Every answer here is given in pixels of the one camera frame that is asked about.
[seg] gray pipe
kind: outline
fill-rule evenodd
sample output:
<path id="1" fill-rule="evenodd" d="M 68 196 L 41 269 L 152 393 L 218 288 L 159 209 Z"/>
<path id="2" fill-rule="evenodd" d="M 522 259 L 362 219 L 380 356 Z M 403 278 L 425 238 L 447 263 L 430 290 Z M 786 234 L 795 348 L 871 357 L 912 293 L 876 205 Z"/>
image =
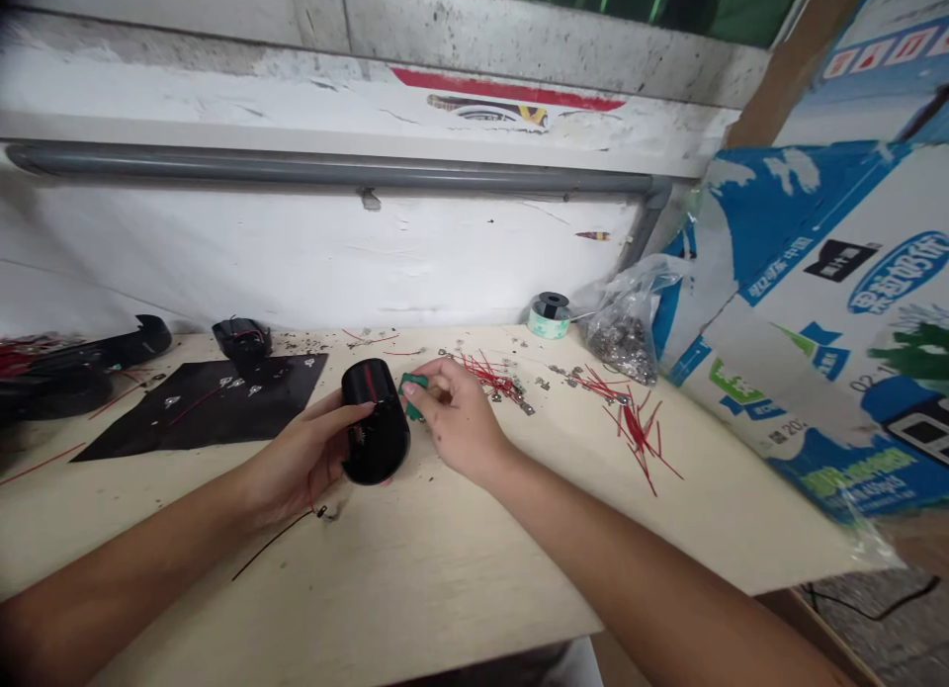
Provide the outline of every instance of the gray pipe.
<path id="1" fill-rule="evenodd" d="M 381 161 L 288 156 L 269 151 L 216 151 L 146 145 L 11 143 L 7 156 L 40 175 L 133 177 L 359 188 L 426 188 L 524 193 L 646 193 L 652 176 L 567 168 L 491 166 L 434 161 Z"/>

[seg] person's right hand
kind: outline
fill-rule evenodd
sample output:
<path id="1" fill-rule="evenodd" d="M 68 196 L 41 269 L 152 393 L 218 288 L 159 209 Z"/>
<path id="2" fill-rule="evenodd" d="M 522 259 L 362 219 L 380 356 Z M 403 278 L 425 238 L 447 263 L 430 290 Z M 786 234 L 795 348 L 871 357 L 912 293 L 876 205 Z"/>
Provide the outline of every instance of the person's right hand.
<path id="1" fill-rule="evenodd" d="M 435 450 L 455 472 L 484 486 L 517 449 L 504 436 L 478 379 L 451 359 L 430 361 L 412 372 L 431 389 L 406 383 L 402 391 L 432 430 Z"/>

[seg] person's left hand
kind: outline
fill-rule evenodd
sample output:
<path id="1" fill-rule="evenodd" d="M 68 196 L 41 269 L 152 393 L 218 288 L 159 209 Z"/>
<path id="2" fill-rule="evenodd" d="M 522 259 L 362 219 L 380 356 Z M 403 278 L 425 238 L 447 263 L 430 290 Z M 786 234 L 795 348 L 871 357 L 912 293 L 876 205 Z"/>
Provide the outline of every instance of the person's left hand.
<path id="1" fill-rule="evenodd" d="M 259 527 L 297 516 L 340 477 L 346 428 L 374 404 L 343 405 L 337 390 L 290 421 L 263 450 L 234 470 L 239 493 Z"/>

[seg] hand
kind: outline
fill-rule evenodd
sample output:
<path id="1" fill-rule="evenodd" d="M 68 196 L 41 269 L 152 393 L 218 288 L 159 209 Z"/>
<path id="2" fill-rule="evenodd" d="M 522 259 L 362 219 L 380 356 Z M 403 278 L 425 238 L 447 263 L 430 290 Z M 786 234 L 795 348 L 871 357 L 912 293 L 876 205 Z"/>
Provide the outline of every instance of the hand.
<path id="1" fill-rule="evenodd" d="M 259 527 L 309 509 L 342 474 L 346 428 L 374 404 L 343 405 L 342 390 L 304 410 L 263 450 L 234 470 L 239 493 Z"/>
<path id="2" fill-rule="evenodd" d="M 431 361 L 412 374 L 425 376 L 432 386 L 433 392 L 425 392 L 406 383 L 402 391 L 431 428 L 439 457 L 455 472 L 484 486 L 518 451 L 497 424 L 481 383 L 451 359 Z"/>

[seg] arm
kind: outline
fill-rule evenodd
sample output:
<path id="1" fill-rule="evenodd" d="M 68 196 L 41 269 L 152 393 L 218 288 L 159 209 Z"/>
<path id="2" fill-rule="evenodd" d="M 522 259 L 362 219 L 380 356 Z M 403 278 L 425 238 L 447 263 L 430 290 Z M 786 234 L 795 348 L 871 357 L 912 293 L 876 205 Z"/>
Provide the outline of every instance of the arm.
<path id="1" fill-rule="evenodd" d="M 341 474 L 341 431 L 371 412 L 333 393 L 243 465 L 0 605 L 4 676 L 85 684 L 221 558 L 308 511 Z"/>
<path id="2" fill-rule="evenodd" d="M 845 685 L 819 652 L 668 542 L 518 451 L 448 359 L 403 388 L 454 470 L 494 496 L 583 594 L 651 684 Z"/>

